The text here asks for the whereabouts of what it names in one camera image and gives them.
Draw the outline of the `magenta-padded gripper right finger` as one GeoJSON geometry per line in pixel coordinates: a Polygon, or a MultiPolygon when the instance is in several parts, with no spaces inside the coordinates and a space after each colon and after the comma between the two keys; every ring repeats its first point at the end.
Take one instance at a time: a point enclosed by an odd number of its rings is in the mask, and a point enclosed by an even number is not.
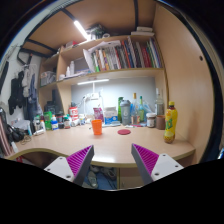
{"type": "Polygon", "coordinates": [[[158,155],[137,144],[132,144],[131,154],[145,185],[183,169],[183,166],[168,154],[158,155]]]}

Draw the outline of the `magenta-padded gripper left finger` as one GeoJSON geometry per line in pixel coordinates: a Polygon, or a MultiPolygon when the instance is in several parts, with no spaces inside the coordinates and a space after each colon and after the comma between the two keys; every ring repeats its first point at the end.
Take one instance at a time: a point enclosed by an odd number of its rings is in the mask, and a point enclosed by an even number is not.
{"type": "Polygon", "coordinates": [[[90,145],[68,157],[59,156],[45,171],[81,186],[94,156],[94,146],[90,145]]]}

